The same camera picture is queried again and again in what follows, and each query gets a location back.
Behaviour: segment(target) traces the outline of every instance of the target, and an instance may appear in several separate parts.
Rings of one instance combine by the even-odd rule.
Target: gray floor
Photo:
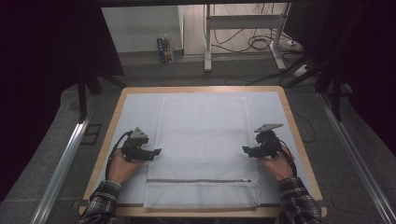
[[[203,57],[179,57],[176,63],[160,64],[149,54],[141,56],[140,61],[121,55],[121,61],[125,77],[119,79],[132,87],[244,85],[247,82],[240,79],[255,80],[277,72],[270,55],[215,56],[210,74],[204,72]],[[121,92],[113,84],[100,81],[103,91],[95,96],[97,102],[91,118],[91,124],[102,125],[98,140],[94,145],[79,146],[47,223],[76,223],[78,220],[80,200]],[[278,81],[277,77],[257,85],[276,85]],[[312,77],[285,91],[328,208],[324,223],[383,223],[318,101],[314,83]],[[396,207],[395,157],[361,120],[347,98],[341,103],[344,125],[391,205]],[[28,223],[32,219],[77,122],[78,92],[74,86],[64,91],[62,105],[46,137],[1,203],[0,223]],[[86,136],[82,141],[90,142],[91,138]]]

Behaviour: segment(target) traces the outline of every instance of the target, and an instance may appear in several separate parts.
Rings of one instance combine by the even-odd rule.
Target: wall
[[[117,52],[158,50],[156,39],[168,33],[174,49],[182,46],[181,7],[102,8]]]

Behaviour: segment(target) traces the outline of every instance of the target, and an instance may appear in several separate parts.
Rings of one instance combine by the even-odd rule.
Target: table
[[[290,126],[290,131],[292,138],[294,140],[295,146],[297,148],[297,153],[301,158],[301,164],[304,167],[306,173],[308,187],[311,188],[311,195],[318,201],[322,208],[322,215],[326,216],[327,208],[324,205],[323,198],[321,196],[320,190],[318,188],[318,183],[315,179],[314,173],[312,171],[309,159],[306,155],[304,144],[298,132],[296,123],[292,116],[286,94],[280,87],[160,87],[160,88],[126,88],[122,91],[120,99],[118,101],[117,107],[113,114],[113,118],[108,127],[104,143],[102,145],[101,151],[99,153],[98,159],[92,171],[92,176],[90,182],[86,188],[83,201],[87,202],[90,195],[94,190],[95,183],[97,182],[101,171],[106,165],[107,152],[111,148],[111,142],[113,140],[113,135],[115,133],[116,127],[120,120],[120,115],[124,107],[125,100],[128,94],[145,94],[145,93],[243,93],[243,92],[277,92],[280,103],[284,109],[287,123]],[[79,208],[80,213],[84,211],[86,206],[81,206]],[[124,205],[116,209],[116,215],[121,217],[278,217],[281,211],[279,205],[273,204],[263,204],[262,206],[256,207],[254,209],[248,210],[233,210],[233,211],[216,211],[210,212],[205,211],[181,211],[181,210],[149,210],[142,207],[141,205]]]

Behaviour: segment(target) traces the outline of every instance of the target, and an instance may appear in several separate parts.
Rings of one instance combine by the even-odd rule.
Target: black cable
[[[291,166],[291,170],[293,171],[293,176],[297,176],[297,167],[296,164],[294,163],[293,157],[291,156],[291,152],[288,148],[288,146],[286,145],[285,142],[283,142],[282,140],[279,140],[279,142],[283,143],[283,145],[285,146],[285,148],[288,150],[289,155],[287,152],[285,152],[285,150],[283,150],[282,148],[279,150],[280,153],[282,153],[286,160],[289,162],[290,166]]]
[[[108,160],[107,160],[107,165],[106,165],[106,172],[105,172],[105,177],[106,179],[108,179],[108,171],[110,169],[110,164],[111,164],[111,159],[113,159],[114,153],[116,153],[116,150],[119,148],[119,143],[122,140],[122,138],[124,138],[125,136],[131,136],[131,134],[133,133],[133,131],[129,131],[124,133],[119,141],[117,141],[116,145],[114,145],[113,149],[110,152],[110,155],[108,156]]]
[[[292,109],[290,109],[290,110],[291,110],[291,112],[293,112],[293,114],[297,115],[297,117],[299,117],[300,119],[305,120],[305,122],[308,123],[308,125],[309,125],[309,126],[311,127],[311,129],[312,129],[312,132],[313,132],[313,134],[314,134],[314,138],[313,138],[312,140],[304,140],[304,139],[303,139],[303,142],[304,142],[304,143],[313,143],[313,142],[317,141],[317,132],[315,131],[315,128],[314,128],[314,126],[312,126],[311,122],[309,122],[309,120],[308,120],[308,119],[305,119],[303,116],[299,115],[299,114],[298,114],[297,112],[295,112],[294,110],[292,110]]]

